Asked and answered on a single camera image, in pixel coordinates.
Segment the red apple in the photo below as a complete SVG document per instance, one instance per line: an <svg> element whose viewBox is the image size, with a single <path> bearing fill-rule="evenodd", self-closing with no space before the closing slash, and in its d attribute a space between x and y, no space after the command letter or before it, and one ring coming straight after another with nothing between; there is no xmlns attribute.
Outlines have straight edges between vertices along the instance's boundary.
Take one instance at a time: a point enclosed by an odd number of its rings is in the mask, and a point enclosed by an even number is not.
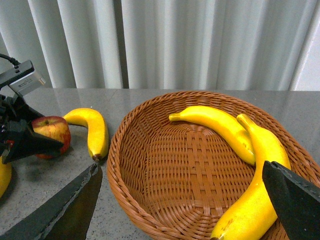
<svg viewBox="0 0 320 240"><path fill-rule="evenodd" d="M67 121L61 116L43 116L32 121L35 133L44 135L63 143L60 155L66 152L70 146L71 133ZM60 155L36 154L41 159L51 159Z"/></svg>

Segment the cable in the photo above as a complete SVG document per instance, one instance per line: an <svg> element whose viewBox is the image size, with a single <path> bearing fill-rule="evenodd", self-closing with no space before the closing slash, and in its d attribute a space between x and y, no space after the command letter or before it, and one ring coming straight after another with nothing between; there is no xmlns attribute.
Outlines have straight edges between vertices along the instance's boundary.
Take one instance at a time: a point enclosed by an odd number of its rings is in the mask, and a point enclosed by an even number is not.
<svg viewBox="0 0 320 240"><path fill-rule="evenodd" d="M18 62L15 58L13 57L9 57L7 55L4 55L2 53L0 53L0 58L3 58L3 59L7 59L10 63L12 63L14 66L17 66L20 64L20 62Z"/></svg>

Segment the wicker basket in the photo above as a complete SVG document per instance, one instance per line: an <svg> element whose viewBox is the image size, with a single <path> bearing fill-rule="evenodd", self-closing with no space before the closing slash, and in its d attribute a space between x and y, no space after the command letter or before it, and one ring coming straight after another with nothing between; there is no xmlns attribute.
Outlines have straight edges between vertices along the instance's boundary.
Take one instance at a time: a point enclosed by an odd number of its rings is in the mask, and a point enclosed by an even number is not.
<svg viewBox="0 0 320 240"><path fill-rule="evenodd" d="M159 240L209 239L218 219L246 190L254 167L213 130L169 121L169 114L205 105L246 113L271 130L294 172L320 186L320 168L267 112L220 93L179 91L150 99L126 115L111 141L107 175L131 221ZM279 220L263 240L289 239Z"/></svg>

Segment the yellow banana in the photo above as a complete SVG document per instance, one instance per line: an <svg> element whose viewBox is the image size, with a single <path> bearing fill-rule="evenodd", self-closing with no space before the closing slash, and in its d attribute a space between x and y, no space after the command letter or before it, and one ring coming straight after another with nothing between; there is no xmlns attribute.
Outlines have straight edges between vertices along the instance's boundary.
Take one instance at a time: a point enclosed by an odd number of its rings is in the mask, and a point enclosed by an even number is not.
<svg viewBox="0 0 320 240"><path fill-rule="evenodd" d="M6 191L11 180L11 163L3 164L2 156L0 156L0 198Z"/></svg>
<svg viewBox="0 0 320 240"><path fill-rule="evenodd" d="M107 155L109 133L107 123L100 112L91 108L76 108L63 118L68 124L88 128L87 146L93 160L99 161Z"/></svg>
<svg viewBox="0 0 320 240"><path fill-rule="evenodd" d="M169 115L169 120L186 121L206 126L217 132L246 163L255 165L253 147L247 131L229 113L210 106L189 106Z"/></svg>
<svg viewBox="0 0 320 240"><path fill-rule="evenodd" d="M211 240L259 240L277 219L262 180L264 162L276 161L291 169L285 148L271 131L256 125L246 114L236 119L252 141L255 173L247 190L213 228Z"/></svg>

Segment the gray countertop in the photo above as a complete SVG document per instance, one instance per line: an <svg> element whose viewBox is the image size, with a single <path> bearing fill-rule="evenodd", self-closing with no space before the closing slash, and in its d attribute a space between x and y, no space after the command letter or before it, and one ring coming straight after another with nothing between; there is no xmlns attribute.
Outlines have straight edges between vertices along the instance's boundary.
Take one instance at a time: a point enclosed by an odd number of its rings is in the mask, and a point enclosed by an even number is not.
<svg viewBox="0 0 320 240"><path fill-rule="evenodd" d="M2 89L1 94L10 95ZM46 116L63 116L75 108L93 108L105 117L109 140L123 117L153 97L178 90L39 88L26 102ZM320 92L216 91L247 101L272 115L320 164ZM70 126L71 146L55 160L30 156L12 163L12 180L0 198L0 235L25 218L93 163L87 149L87 129ZM151 239L135 227L112 194L106 163L96 208L87 233L95 239Z"/></svg>

